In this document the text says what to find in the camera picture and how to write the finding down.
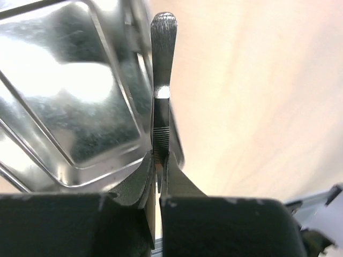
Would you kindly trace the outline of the wide steel tweezers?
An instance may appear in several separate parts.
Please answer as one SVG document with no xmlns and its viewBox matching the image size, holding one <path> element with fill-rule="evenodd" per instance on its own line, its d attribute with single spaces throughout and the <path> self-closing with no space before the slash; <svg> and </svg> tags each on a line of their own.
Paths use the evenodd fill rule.
<svg viewBox="0 0 343 257">
<path fill-rule="evenodd" d="M 177 20 L 170 12 L 160 12 L 151 23 L 153 66 L 153 153 L 158 181 L 169 154 L 170 79 L 176 43 Z"/>
</svg>

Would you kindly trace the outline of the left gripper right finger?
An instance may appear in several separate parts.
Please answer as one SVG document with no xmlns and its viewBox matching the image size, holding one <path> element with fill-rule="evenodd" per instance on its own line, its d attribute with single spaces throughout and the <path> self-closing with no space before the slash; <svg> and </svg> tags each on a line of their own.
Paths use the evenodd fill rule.
<svg viewBox="0 0 343 257">
<path fill-rule="evenodd" d="M 300 231 L 279 201 L 207 196 L 170 153 L 160 197 L 163 256 L 306 256 Z"/>
</svg>

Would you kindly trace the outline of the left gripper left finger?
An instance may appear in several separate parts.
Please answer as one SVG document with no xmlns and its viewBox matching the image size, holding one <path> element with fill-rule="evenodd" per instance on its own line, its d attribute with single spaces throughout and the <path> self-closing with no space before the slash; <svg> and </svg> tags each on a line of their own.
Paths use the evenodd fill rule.
<svg viewBox="0 0 343 257">
<path fill-rule="evenodd" d="M 109 192 L 1 195 L 1 256 L 150 256 L 154 163 Z"/>
</svg>

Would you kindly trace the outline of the steel instrument tray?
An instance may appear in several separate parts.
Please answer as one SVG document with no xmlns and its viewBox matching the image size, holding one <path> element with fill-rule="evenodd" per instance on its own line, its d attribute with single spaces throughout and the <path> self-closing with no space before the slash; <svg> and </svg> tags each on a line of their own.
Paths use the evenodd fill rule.
<svg viewBox="0 0 343 257">
<path fill-rule="evenodd" d="M 152 148 L 148 1 L 1 1 L 1 175 L 107 191 Z"/>
</svg>

